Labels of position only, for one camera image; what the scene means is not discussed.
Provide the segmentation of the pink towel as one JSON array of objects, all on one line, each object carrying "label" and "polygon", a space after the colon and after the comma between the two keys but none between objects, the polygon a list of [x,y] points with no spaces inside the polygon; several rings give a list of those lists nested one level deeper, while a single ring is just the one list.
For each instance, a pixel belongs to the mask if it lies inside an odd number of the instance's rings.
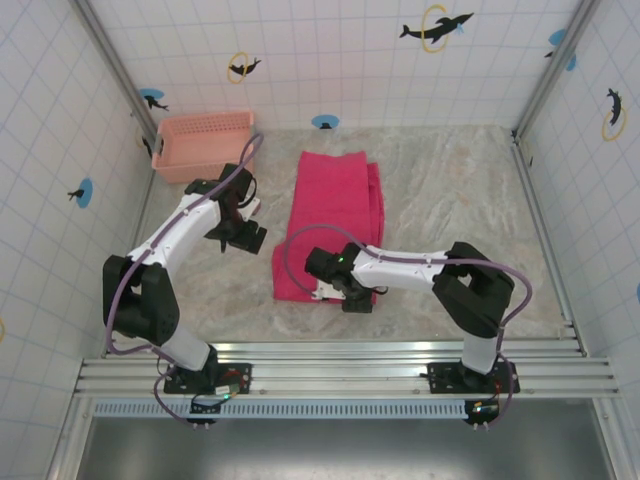
[{"label": "pink towel", "polygon": [[335,253],[348,242],[331,230],[299,231],[309,225],[339,227],[357,240],[379,247],[384,236],[385,208],[378,164],[365,152],[330,156],[304,151],[299,159],[291,214],[283,243],[272,255],[273,297],[279,301],[313,301],[316,280],[304,271],[315,247]]}]

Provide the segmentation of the pink perforated plastic basket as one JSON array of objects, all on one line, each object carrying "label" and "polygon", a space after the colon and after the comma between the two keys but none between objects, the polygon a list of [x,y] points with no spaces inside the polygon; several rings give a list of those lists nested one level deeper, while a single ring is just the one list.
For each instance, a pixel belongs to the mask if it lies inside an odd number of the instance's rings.
[{"label": "pink perforated plastic basket", "polygon": [[152,151],[152,168],[169,184],[217,179],[237,164],[255,133],[250,111],[214,112],[163,119]]}]

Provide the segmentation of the blue oval orca sticker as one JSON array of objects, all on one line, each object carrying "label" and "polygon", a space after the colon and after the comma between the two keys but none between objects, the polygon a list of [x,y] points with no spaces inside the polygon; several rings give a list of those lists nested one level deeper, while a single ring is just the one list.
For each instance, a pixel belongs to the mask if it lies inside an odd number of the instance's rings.
[{"label": "blue oval orca sticker", "polygon": [[161,103],[161,100],[165,97],[165,93],[163,91],[155,88],[141,88],[139,90],[139,94],[142,97],[142,99],[146,102],[150,110],[152,109],[159,109],[164,111],[169,110],[168,105]]}]

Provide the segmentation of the blue oval diver sticker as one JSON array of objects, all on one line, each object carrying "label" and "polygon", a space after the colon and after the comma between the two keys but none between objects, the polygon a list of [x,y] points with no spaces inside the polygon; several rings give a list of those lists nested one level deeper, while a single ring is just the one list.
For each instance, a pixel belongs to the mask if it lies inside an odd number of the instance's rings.
[{"label": "blue oval diver sticker", "polygon": [[68,200],[74,201],[80,209],[86,209],[91,203],[93,193],[93,181],[89,177],[86,177],[75,190],[68,192],[67,196]]}]

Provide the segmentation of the aluminium mounting rail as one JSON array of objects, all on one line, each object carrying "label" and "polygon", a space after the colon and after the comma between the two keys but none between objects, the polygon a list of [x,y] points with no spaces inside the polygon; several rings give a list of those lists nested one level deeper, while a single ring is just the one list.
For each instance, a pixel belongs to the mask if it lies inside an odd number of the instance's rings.
[{"label": "aluminium mounting rail", "polygon": [[[430,363],[455,361],[459,341],[237,342],[216,346],[224,363],[252,364],[253,399],[426,397]],[[606,358],[587,356],[576,339],[515,339],[503,345],[516,366],[518,399],[617,397],[619,385]],[[148,398],[158,364],[139,353],[82,363],[80,397]]]}]

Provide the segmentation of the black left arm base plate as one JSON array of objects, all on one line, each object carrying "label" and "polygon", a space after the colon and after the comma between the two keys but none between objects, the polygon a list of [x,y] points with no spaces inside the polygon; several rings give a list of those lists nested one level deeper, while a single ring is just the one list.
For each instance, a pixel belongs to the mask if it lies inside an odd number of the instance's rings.
[{"label": "black left arm base plate", "polygon": [[164,380],[163,392],[174,395],[248,394],[251,381],[250,363],[218,363],[200,371],[176,368]]}]

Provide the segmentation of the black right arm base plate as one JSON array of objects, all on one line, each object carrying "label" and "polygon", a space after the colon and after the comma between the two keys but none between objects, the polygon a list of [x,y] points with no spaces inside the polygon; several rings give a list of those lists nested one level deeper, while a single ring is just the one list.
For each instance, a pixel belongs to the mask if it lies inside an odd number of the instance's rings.
[{"label": "black right arm base plate", "polygon": [[494,394],[520,392],[515,365],[497,361],[489,373],[481,374],[458,362],[432,362],[420,376],[432,394]]}]

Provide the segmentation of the aluminium corner post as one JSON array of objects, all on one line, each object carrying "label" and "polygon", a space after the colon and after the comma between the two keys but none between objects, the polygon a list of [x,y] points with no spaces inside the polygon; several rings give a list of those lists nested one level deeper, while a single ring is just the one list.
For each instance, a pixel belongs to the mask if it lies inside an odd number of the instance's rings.
[{"label": "aluminium corner post", "polygon": [[531,131],[560,76],[566,70],[569,60],[576,53],[578,43],[601,3],[602,0],[579,1],[578,8],[565,29],[564,37],[554,49],[549,65],[536,84],[518,124],[512,130],[512,137],[516,138],[519,143]]},{"label": "aluminium corner post", "polygon": [[147,140],[154,140],[157,124],[153,120],[146,103],[140,96],[138,89],[91,5],[90,0],[68,1],[93,46],[113,76],[118,88],[127,100],[133,116],[139,123],[142,134]]}]

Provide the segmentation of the aluminium side rail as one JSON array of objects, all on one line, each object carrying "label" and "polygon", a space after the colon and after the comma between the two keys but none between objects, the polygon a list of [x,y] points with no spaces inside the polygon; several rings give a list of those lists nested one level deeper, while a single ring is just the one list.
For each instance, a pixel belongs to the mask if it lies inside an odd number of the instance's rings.
[{"label": "aluminium side rail", "polygon": [[574,309],[572,308],[570,298],[562,278],[557,257],[553,250],[553,245],[549,236],[549,232],[544,220],[543,211],[536,195],[534,184],[529,173],[528,163],[521,149],[520,143],[516,138],[512,138],[511,153],[518,171],[521,185],[532,217],[533,225],[536,231],[538,242],[540,244],[542,255],[545,261],[550,281],[556,297],[561,317],[563,318],[566,330],[571,330],[571,334],[562,334],[561,339],[572,338],[577,344],[577,351],[582,357],[588,357],[589,351],[585,347],[583,339],[576,322]]}]

